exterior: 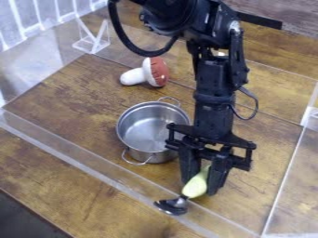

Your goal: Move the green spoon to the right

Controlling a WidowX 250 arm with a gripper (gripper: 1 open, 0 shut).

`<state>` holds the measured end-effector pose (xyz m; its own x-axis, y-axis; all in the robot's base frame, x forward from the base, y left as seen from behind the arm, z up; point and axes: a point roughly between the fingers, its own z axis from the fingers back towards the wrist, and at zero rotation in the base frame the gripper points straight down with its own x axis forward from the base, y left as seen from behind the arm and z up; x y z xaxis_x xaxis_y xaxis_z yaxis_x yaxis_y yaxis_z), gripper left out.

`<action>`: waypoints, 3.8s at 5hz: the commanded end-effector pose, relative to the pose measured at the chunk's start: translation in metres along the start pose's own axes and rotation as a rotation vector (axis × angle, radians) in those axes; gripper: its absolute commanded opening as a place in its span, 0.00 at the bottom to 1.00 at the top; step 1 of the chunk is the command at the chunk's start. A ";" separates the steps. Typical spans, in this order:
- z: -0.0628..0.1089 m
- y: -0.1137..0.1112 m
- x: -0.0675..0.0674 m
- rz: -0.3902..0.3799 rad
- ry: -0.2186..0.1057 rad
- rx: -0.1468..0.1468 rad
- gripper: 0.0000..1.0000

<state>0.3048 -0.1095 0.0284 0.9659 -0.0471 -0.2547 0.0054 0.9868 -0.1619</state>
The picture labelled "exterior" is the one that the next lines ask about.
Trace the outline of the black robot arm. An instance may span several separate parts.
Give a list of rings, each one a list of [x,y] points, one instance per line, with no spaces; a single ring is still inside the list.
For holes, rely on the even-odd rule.
[[[191,126],[168,125],[167,146],[179,153],[181,181],[207,170],[207,193],[221,187],[229,169],[251,167],[256,145],[232,133],[235,92],[247,83],[243,30],[236,12],[220,0],[131,0],[141,6],[139,18],[159,34],[185,39],[196,89]]]

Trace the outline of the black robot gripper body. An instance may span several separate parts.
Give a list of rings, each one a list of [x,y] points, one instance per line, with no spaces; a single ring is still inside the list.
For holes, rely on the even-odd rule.
[[[236,95],[193,93],[193,125],[169,123],[167,147],[179,153],[181,147],[197,151],[199,159],[212,160],[219,152],[228,152],[231,168],[248,171],[256,145],[232,133]]]

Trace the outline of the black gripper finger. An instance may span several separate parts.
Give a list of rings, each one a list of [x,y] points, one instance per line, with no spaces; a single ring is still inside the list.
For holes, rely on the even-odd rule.
[[[231,165],[229,153],[219,152],[216,158],[212,160],[207,174],[207,194],[209,196],[215,195],[219,188],[223,186]]]
[[[191,178],[200,172],[201,160],[197,157],[197,151],[181,147],[179,150],[179,165],[181,182],[187,183]]]

